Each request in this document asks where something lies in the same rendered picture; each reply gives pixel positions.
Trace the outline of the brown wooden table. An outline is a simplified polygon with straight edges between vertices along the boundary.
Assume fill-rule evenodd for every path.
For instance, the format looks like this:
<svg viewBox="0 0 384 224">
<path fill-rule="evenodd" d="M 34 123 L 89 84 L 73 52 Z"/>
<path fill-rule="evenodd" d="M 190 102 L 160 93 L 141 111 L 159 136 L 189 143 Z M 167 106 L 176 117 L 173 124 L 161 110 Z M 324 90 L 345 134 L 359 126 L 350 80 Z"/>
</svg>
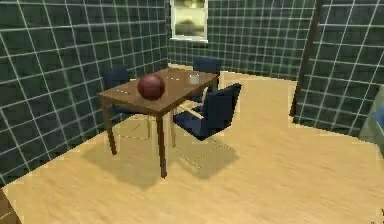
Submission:
<svg viewBox="0 0 384 224">
<path fill-rule="evenodd" d="M 160 157 L 161 177 L 167 176 L 166 155 L 164 145 L 163 116 L 172 112 L 190 96 L 208 86 L 217 83 L 219 76 L 213 73 L 199 72 L 197 84 L 190 82 L 191 70 L 179 68 L 166 68 L 157 72 L 165 82 L 164 94 L 155 101 L 144 99 L 138 92 L 138 80 L 126 82 L 116 87 L 104 90 L 98 94 L 102 108 L 105 129 L 108 134 L 110 149 L 113 155 L 117 154 L 111 119 L 108 112 L 109 105 L 118 105 L 122 108 L 152 116 L 156 120 L 157 143 Z"/>
</svg>

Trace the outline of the dark blue chair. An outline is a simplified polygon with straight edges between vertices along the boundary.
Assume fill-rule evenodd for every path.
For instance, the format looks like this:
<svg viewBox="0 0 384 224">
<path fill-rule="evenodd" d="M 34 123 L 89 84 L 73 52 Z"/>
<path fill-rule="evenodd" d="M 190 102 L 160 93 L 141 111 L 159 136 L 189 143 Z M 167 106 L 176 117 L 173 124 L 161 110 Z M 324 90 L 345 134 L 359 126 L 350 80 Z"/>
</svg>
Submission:
<svg viewBox="0 0 384 224">
<path fill-rule="evenodd" d="M 201 105 L 194 108 L 180 105 L 183 111 L 171 115 L 173 147 L 176 146 L 176 127 L 186 131 L 199 141 L 207 140 L 209 143 L 215 144 L 213 149 L 204 152 L 196 159 L 189 159 L 181 155 L 188 164 L 199 168 L 198 161 L 211 152 L 224 151 L 225 153 L 233 153 L 230 147 L 220 144 L 213 139 L 213 136 L 231 126 L 241 89 L 242 85 L 240 83 L 234 83 L 223 89 L 206 92 Z"/>
<path fill-rule="evenodd" d="M 130 75 L 125 66 L 104 70 L 101 74 L 101 77 L 104 84 L 104 90 L 113 89 L 117 86 L 129 83 L 131 81 Z M 102 115 L 105 126 L 112 127 L 111 119 L 107 109 L 107 104 L 104 102 L 104 96 L 98 94 L 98 98 L 101 103 Z M 125 108 L 121 103 L 113 104 L 112 111 L 117 114 L 124 114 L 127 118 L 137 115 L 137 112 Z"/>
<path fill-rule="evenodd" d="M 221 62 L 216 58 L 195 57 L 193 60 L 193 70 L 212 74 L 220 74 Z"/>
</svg>

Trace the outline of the brown wooden furniture corner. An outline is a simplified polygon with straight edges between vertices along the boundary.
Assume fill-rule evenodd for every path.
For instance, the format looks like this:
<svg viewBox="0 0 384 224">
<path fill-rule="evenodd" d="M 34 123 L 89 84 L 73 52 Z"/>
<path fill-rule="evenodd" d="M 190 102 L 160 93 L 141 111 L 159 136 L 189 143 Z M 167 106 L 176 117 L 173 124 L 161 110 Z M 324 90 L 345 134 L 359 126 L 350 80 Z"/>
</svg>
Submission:
<svg viewBox="0 0 384 224">
<path fill-rule="evenodd" d="M 0 224 L 22 224 L 5 193 L 0 189 Z"/>
</svg>

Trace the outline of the dark red ball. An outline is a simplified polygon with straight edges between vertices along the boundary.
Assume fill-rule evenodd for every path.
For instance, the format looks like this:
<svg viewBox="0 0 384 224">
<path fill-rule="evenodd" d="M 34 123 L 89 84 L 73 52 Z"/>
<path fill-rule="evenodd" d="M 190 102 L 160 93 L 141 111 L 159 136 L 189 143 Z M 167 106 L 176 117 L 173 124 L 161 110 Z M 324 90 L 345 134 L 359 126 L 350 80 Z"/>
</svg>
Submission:
<svg viewBox="0 0 384 224">
<path fill-rule="evenodd" d="M 138 80 L 137 89 L 144 99 L 154 101 L 164 94 L 165 82 L 157 74 L 145 74 Z"/>
</svg>

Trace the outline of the grey blue furniture piece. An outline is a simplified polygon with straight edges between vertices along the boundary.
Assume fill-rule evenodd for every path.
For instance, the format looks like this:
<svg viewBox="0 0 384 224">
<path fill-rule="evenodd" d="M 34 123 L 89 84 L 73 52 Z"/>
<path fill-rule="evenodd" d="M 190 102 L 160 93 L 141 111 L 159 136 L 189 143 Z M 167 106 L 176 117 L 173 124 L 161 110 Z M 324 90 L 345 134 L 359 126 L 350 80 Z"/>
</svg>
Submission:
<svg viewBox="0 0 384 224">
<path fill-rule="evenodd" d="M 375 143 L 381 151 L 384 151 L 384 85 L 381 85 L 377 92 L 359 139 Z"/>
</svg>

